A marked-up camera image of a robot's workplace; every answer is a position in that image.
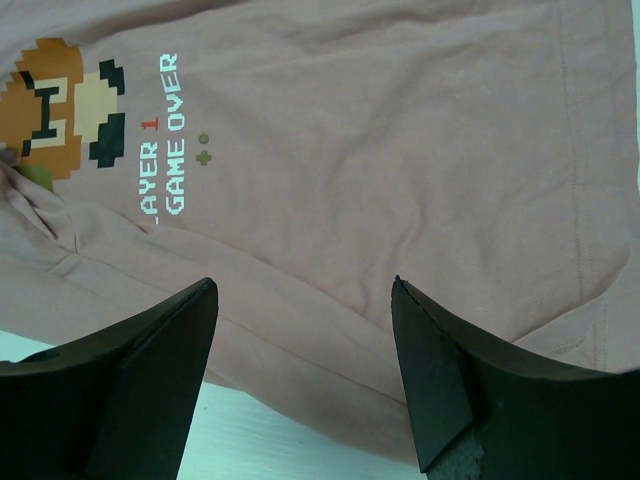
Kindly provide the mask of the dusty pink t shirt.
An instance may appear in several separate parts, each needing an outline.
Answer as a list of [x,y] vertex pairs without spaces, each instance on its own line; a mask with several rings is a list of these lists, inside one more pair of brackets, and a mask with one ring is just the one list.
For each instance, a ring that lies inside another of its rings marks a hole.
[[396,277],[635,368],[634,47],[628,1],[5,1],[1,325],[212,278],[208,381],[406,462]]

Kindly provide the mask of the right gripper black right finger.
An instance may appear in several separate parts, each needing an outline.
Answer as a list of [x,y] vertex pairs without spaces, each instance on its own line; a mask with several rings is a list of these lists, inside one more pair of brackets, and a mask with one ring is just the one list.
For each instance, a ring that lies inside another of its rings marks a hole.
[[535,354],[409,282],[393,335],[420,471],[430,479],[635,479],[639,374]]

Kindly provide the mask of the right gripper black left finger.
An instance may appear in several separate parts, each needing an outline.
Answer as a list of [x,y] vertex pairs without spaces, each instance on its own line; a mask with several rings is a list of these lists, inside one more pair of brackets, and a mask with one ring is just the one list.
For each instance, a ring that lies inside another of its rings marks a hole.
[[217,315],[217,285],[204,278],[91,335],[2,362],[2,478],[177,478]]

